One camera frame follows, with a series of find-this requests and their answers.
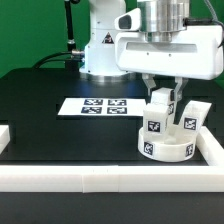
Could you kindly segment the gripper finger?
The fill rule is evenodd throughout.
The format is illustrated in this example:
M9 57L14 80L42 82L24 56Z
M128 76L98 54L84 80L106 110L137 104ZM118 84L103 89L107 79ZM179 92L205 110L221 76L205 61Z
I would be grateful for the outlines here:
M171 99L177 103L182 99L182 91L188 83L187 78L176 77L175 88L171 91Z
M143 73L142 80L147 87L147 100L150 100L152 89L156 87L156 83L154 81L154 75Z

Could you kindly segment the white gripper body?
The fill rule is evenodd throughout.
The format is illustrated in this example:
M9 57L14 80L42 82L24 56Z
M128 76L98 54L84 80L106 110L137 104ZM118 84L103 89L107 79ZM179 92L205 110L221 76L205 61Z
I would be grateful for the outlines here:
M121 70L191 79L212 80L224 68L220 26L188 26L171 42L148 42L142 32L122 32L115 39Z

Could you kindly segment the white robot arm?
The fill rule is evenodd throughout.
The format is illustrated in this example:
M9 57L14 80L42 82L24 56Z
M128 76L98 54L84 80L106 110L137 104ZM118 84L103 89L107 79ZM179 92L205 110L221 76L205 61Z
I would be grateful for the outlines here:
M224 71L224 23L215 16L192 18L190 0L89 0L91 37L80 73L98 82L140 73L175 79L175 99L190 79L212 80Z

